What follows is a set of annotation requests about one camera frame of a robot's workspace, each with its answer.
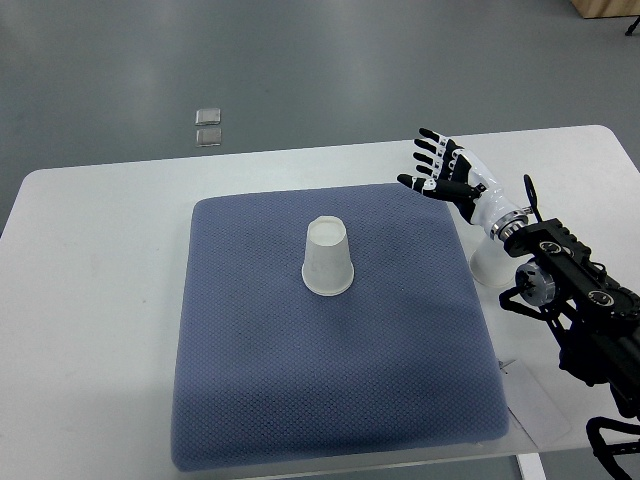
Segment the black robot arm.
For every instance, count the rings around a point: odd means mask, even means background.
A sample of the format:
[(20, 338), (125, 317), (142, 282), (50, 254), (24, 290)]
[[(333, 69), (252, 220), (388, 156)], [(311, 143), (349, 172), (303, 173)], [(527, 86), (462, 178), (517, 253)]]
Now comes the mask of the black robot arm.
[(558, 219), (540, 216), (531, 178), (524, 186), (525, 213), (536, 221), (518, 221), (500, 237), (510, 257), (528, 259), (514, 287), (500, 294), (500, 306), (547, 324), (560, 347), (560, 369), (589, 387), (609, 386), (621, 417), (594, 417), (586, 433), (607, 473), (627, 479), (616, 459), (639, 451), (639, 297), (592, 261), (590, 248)]

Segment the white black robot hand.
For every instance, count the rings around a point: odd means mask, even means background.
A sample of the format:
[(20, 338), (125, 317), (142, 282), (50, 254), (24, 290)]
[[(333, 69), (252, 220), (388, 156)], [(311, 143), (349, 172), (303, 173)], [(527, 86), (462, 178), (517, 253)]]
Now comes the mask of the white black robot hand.
[(400, 174), (398, 182), (452, 203), (467, 223), (482, 227), (493, 241), (504, 241), (528, 224), (525, 210), (507, 198), (502, 184), (471, 150), (426, 128), (419, 134), (413, 153), (417, 173)]

